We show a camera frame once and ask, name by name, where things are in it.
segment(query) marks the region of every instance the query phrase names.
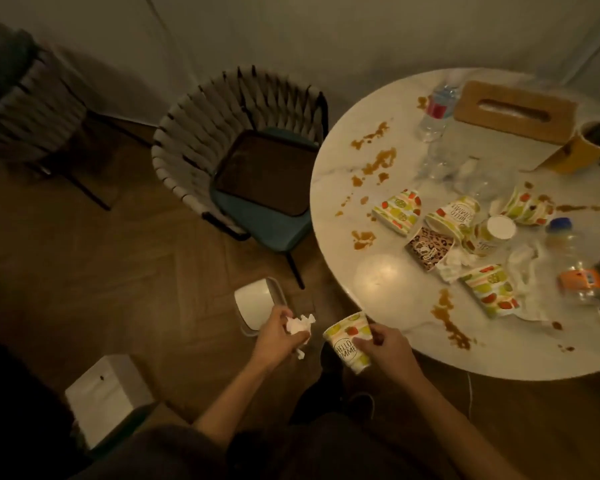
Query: white cord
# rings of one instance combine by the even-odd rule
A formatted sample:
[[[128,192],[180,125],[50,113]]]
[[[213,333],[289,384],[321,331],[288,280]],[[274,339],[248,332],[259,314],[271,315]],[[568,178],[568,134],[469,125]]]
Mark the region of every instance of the white cord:
[[[466,373],[466,378],[467,380],[469,380],[469,414],[468,414],[468,418],[469,418],[469,422],[471,421],[471,408],[473,406],[473,387],[471,386],[471,375],[469,374],[469,372]]]

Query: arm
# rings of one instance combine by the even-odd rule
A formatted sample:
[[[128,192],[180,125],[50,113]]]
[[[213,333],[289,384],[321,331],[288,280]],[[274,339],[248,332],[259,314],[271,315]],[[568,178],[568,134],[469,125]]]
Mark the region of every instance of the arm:
[[[260,329],[256,347],[245,368],[194,423],[195,429],[221,448],[229,446],[240,419],[264,379],[310,337],[307,331],[287,334],[285,324],[287,317],[292,316],[286,306],[273,307],[269,320]]]
[[[424,377],[409,341],[402,333],[372,324],[374,340],[353,339],[354,345],[400,386],[416,404],[456,466],[471,480],[524,480],[469,420]]]

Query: round marble table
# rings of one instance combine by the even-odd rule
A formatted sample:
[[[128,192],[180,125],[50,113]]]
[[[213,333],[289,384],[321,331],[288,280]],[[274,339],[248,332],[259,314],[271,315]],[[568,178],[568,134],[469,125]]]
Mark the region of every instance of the round marble table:
[[[600,104],[529,75],[490,69],[465,71],[467,79],[576,101],[577,124],[600,119]],[[528,322],[511,315],[488,319],[462,283],[447,285],[435,273],[425,273],[404,249],[407,237],[372,221],[370,212],[375,203],[413,186],[427,151],[427,145],[415,136],[423,116],[423,98],[446,73],[417,74],[376,90],[355,104],[329,133],[313,169],[310,198],[313,228],[327,265],[369,316],[400,328],[416,350],[441,362],[487,376],[520,380],[562,379],[600,371],[600,319],[595,307],[568,306],[548,292],[545,309],[549,322]],[[522,162],[528,164],[529,155],[540,155],[542,160],[557,148],[457,121],[451,122],[445,138],[447,134],[453,135],[454,145],[461,151],[518,167]],[[373,166],[378,155],[380,160],[384,155],[386,168]],[[363,172],[368,164],[372,164],[367,167],[373,170],[371,175]],[[549,194],[559,205],[600,204],[600,166],[567,177],[536,170],[520,173],[520,181],[531,182],[535,191]],[[423,216],[455,197],[440,184],[426,183],[418,190]],[[586,234],[590,254],[600,258],[600,211],[586,209],[567,215]],[[521,242],[542,233],[540,228],[519,227],[516,238]],[[448,288],[454,306],[449,311],[450,320],[470,338],[469,349],[461,349],[450,340],[445,324],[431,313],[444,288]],[[554,328],[554,321],[560,327]]]

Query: orange bottle label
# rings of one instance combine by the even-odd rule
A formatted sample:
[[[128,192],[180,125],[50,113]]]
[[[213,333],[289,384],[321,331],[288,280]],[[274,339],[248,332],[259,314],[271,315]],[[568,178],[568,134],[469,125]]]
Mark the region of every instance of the orange bottle label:
[[[600,288],[600,274],[595,269],[573,269],[558,275],[560,286],[567,290]]]

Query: shoe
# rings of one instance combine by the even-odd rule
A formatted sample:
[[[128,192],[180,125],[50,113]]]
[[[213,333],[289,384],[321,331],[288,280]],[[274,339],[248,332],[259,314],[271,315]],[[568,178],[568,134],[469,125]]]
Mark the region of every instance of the shoe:
[[[332,346],[326,342],[320,350],[320,366],[322,371],[327,374],[341,374],[344,368],[340,357],[334,352]]]
[[[376,402],[368,392],[357,392],[344,405],[344,414],[353,422],[363,423],[374,418]]]

